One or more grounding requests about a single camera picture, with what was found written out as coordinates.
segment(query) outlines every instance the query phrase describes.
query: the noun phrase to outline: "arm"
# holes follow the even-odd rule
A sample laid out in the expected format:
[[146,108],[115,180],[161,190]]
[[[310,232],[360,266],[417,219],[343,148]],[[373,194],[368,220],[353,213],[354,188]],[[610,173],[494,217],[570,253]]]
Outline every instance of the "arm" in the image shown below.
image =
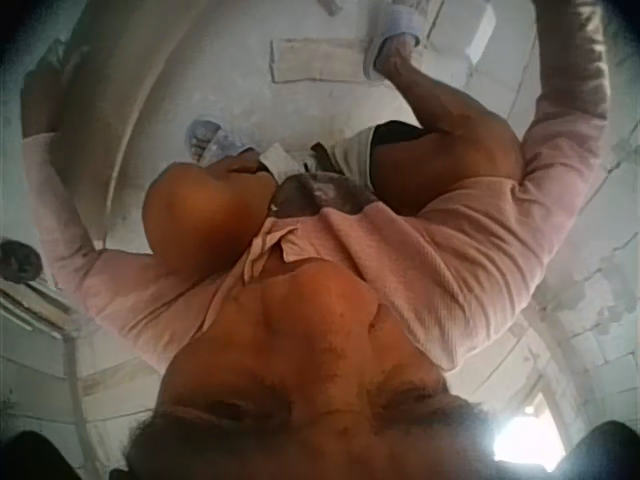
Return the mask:
[[22,99],[24,168],[43,257],[66,295],[162,369],[200,327],[211,289],[194,290],[196,282],[152,256],[96,250],[51,164],[57,79],[41,61]]
[[450,365],[515,320],[572,227],[600,156],[608,75],[595,0],[536,0],[542,94],[522,182],[475,178],[430,204],[424,228],[452,285],[438,312]]

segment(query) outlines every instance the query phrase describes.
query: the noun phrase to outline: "light blue slipper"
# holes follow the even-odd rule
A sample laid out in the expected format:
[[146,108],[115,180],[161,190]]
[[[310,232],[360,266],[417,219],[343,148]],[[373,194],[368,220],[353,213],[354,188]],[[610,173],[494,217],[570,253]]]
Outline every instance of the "light blue slipper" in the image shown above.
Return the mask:
[[235,157],[242,152],[253,148],[224,130],[212,117],[201,116],[195,119],[185,134],[185,145],[189,153],[196,143],[207,143],[203,154],[196,159],[203,166],[211,165],[226,157]]

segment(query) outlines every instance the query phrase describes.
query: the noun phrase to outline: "window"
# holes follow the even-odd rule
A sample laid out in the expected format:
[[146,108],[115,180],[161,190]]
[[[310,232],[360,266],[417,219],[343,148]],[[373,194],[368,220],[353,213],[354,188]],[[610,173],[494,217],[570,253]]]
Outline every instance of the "window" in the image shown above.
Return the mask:
[[496,460],[537,463],[549,472],[558,465],[566,452],[542,394],[507,423],[496,437],[494,451]]

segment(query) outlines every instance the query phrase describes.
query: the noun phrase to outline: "bright light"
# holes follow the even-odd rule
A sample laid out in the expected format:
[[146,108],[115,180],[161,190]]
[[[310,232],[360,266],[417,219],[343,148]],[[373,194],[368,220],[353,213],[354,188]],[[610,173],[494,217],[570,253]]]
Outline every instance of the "bright light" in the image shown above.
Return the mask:
[[548,472],[565,455],[553,418],[548,412],[537,417],[515,417],[497,436],[493,446],[496,460],[537,463]]

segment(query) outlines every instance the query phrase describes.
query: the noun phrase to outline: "eye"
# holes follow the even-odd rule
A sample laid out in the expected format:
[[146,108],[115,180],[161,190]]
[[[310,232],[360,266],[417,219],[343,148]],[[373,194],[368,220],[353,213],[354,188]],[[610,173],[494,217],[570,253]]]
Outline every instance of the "eye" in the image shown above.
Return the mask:
[[384,410],[398,410],[402,408],[410,408],[412,406],[420,406],[426,401],[433,398],[433,393],[424,387],[410,387],[394,394],[384,404]]
[[240,401],[208,402],[202,411],[216,418],[221,426],[235,429],[276,428],[289,421],[289,408],[256,406]]
[[210,402],[206,405],[205,411],[223,422],[237,425],[246,423],[251,417],[251,409],[237,402]]

